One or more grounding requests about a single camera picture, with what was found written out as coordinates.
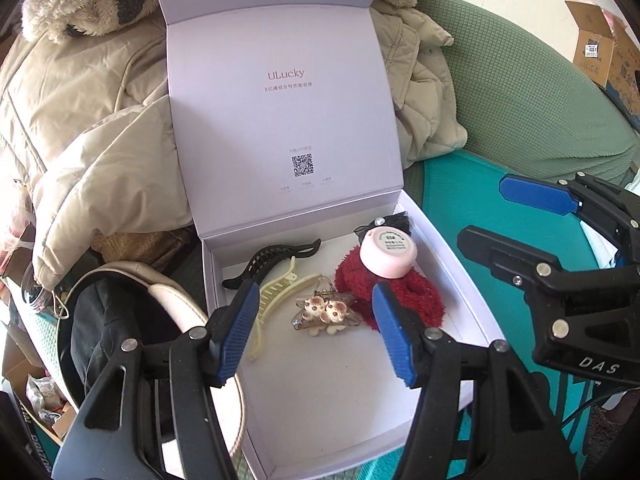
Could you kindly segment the teal bubble mailer bag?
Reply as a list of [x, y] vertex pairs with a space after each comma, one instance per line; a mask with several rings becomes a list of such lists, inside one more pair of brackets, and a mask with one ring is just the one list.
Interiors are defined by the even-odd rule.
[[503, 168], [468, 152], [442, 156], [420, 165], [423, 191], [418, 196], [421, 209], [434, 224], [465, 267], [484, 297], [492, 316], [507, 342], [513, 344], [524, 365], [540, 373], [550, 387], [551, 411], [566, 422], [567, 437], [577, 467], [585, 469], [586, 460], [597, 460], [607, 443], [593, 445], [589, 416], [596, 399], [608, 408], [612, 385], [598, 384], [535, 364], [532, 320], [523, 295], [515, 288], [492, 278], [489, 271], [465, 259], [457, 248], [458, 233], [466, 226], [480, 226], [522, 243], [557, 255], [568, 270], [593, 270], [600, 264], [594, 258], [588, 238], [573, 216], [525, 207], [504, 200], [499, 181]]

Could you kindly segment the green bed cover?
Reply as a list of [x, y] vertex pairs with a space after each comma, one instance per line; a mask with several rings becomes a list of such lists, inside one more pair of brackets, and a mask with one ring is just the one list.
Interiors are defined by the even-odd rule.
[[615, 184], [627, 180], [638, 134], [563, 55], [463, 0], [418, 0], [416, 7], [454, 38], [442, 52], [467, 151], [541, 180], [578, 171]]

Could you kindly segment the black white gingham scrunchie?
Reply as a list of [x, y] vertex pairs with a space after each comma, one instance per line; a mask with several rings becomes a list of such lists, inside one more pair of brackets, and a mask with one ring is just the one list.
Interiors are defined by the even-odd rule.
[[388, 216], [376, 217], [367, 224], [357, 226], [356, 229], [354, 229], [354, 234], [361, 242], [367, 232], [375, 228], [379, 228], [380, 226], [382, 226], [383, 228], [398, 229], [399, 231], [404, 232], [408, 235], [411, 234], [410, 220], [408, 214], [405, 211], [398, 212], [397, 214], [389, 214]]

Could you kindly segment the pink round cosmetic jar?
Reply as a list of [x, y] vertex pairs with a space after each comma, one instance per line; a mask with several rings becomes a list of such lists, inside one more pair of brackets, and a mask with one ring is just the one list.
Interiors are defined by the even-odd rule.
[[392, 226], [377, 226], [360, 243], [359, 258], [380, 278], [403, 278], [413, 267], [418, 248], [411, 236]]

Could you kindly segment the flower decorated clear hair clip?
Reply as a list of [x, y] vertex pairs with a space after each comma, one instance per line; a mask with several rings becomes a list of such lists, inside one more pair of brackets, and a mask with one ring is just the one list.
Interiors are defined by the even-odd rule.
[[333, 286], [316, 289], [312, 294], [296, 299], [298, 311], [291, 325], [294, 330], [306, 330], [311, 337], [322, 332], [336, 335], [362, 323], [362, 317], [352, 308], [354, 302], [350, 292], [338, 292]]

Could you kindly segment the cream yellow hair claw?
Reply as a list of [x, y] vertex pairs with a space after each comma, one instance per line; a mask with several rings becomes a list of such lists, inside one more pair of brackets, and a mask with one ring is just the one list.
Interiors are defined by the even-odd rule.
[[246, 352], [247, 359], [250, 361], [257, 360], [265, 351], [265, 326], [270, 316], [277, 311], [278, 307], [310, 287], [320, 278], [318, 273], [299, 276], [296, 271], [296, 263], [296, 258], [292, 257], [288, 264], [288, 270], [280, 278], [275, 278], [260, 288], [258, 313], [250, 332], [250, 341]]

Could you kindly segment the beige puffer jacket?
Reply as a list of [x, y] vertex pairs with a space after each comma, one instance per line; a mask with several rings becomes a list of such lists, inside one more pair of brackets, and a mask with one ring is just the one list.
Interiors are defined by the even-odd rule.
[[[158, 0], [18, 0], [1, 63], [1, 169], [35, 215], [32, 270], [52, 292], [93, 248], [164, 270], [190, 240]], [[374, 0], [402, 169], [460, 150], [454, 37], [418, 0]]]

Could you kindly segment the open lavender gift box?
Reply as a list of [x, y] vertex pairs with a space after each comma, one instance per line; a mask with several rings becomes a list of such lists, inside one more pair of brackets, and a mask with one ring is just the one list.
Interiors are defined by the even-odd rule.
[[[319, 242], [297, 263], [331, 275], [355, 229], [405, 211], [416, 266], [445, 306], [444, 331], [487, 346], [500, 327], [465, 268], [404, 191], [396, 117], [374, 0], [158, 0], [167, 25], [171, 117], [203, 243], [206, 302], [258, 249]], [[314, 479], [405, 443], [419, 395], [395, 375], [381, 336], [294, 330], [285, 301], [266, 348], [238, 369], [243, 451], [258, 479]]]

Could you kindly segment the red fuzzy scrunchie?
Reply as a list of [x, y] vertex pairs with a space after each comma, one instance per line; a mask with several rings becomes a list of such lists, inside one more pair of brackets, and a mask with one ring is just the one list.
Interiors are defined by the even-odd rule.
[[372, 330], [378, 330], [372, 311], [373, 287], [378, 283], [389, 284], [399, 303], [416, 312], [426, 326], [442, 326], [445, 315], [442, 297], [438, 289], [417, 270], [411, 269], [402, 278], [380, 278], [360, 261], [358, 247], [352, 248], [335, 270], [335, 289], [341, 294], [352, 295], [352, 310]]

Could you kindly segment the cardboard box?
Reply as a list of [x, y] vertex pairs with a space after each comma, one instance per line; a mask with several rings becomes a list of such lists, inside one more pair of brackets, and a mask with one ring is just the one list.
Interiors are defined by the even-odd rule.
[[624, 22], [596, 4], [567, 0], [578, 27], [577, 66], [639, 130], [639, 49]]

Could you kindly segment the black hair claw clip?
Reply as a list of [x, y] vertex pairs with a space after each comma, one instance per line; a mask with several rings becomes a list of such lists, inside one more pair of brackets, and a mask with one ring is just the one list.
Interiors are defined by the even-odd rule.
[[256, 284], [260, 284], [280, 262], [292, 258], [310, 258], [319, 251], [321, 243], [322, 240], [317, 238], [308, 244], [275, 244], [260, 248], [250, 258], [250, 261], [239, 275], [222, 281], [222, 287], [238, 290], [246, 280], [252, 280]]

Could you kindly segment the cream leather handbag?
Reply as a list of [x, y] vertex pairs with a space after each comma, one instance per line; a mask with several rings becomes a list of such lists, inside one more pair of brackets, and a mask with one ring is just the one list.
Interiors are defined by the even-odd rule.
[[66, 301], [58, 356], [77, 410], [58, 477], [164, 478], [173, 445], [183, 477], [232, 475], [245, 426], [236, 376], [208, 376], [208, 321], [175, 282], [141, 264], [101, 266]]

